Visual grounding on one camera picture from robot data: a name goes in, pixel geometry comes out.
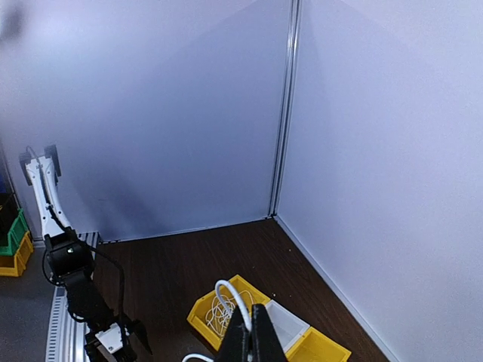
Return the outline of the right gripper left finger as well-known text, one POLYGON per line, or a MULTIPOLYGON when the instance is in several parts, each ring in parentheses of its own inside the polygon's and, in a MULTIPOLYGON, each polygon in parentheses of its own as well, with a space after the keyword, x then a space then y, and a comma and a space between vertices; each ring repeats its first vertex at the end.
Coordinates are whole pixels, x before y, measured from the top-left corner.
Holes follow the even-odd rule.
POLYGON ((214 362, 247 362, 249 337, 242 313, 236 308, 214 362))

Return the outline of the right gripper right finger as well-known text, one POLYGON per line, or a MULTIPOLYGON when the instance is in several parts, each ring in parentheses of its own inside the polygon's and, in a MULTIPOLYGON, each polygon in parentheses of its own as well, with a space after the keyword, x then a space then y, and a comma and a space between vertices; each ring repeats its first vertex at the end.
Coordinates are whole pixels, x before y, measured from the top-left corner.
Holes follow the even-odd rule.
POLYGON ((287 362, 275 328, 266 307, 255 304, 252 307, 252 355, 257 362, 287 362))

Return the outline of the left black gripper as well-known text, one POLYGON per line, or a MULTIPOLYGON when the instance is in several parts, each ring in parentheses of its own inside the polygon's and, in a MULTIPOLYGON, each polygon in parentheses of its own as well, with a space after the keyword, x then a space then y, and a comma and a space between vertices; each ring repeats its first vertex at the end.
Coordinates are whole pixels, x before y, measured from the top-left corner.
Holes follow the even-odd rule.
MULTIPOLYGON (((135 335, 149 354, 152 349, 149 344, 148 333, 144 323, 140 320, 128 320, 127 332, 135 335)), ((136 353, 127 341, 122 341, 122 328, 114 323, 108 330, 85 335, 84 350, 89 361, 135 361, 136 353)))

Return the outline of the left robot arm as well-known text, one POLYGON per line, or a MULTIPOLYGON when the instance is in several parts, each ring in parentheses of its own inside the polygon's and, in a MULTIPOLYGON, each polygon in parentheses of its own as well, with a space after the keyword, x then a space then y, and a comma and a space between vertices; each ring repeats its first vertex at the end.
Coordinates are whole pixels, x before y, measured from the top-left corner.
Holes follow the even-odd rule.
POLYGON ((41 220, 45 243, 44 262, 50 270, 46 280, 65 290, 67 311, 88 332, 84 353, 90 361, 136 361, 137 353, 130 341, 135 336, 147 352, 152 348, 142 321, 125 314, 125 272, 113 258, 79 238, 63 212, 57 193, 61 175, 57 148, 45 147, 37 155, 27 146, 19 157, 27 184, 32 186, 41 220), (118 271, 117 307, 110 308, 93 280, 95 257, 100 256, 118 271))

